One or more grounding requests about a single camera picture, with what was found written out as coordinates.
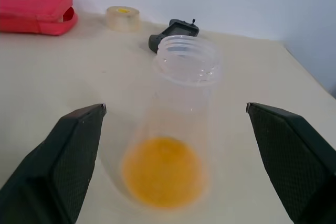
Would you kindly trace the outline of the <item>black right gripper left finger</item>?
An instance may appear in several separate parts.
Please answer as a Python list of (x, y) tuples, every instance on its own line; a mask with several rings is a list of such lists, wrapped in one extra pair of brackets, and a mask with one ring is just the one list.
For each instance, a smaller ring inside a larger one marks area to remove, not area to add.
[(1, 188), (1, 223), (76, 223), (106, 112), (94, 104), (58, 120)]

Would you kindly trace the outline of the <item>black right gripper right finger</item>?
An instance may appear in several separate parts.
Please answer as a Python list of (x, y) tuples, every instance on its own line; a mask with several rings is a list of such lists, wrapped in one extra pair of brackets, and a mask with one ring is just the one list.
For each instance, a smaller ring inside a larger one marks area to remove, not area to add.
[(301, 116), (246, 106), (268, 177), (293, 223), (335, 223), (335, 149)]

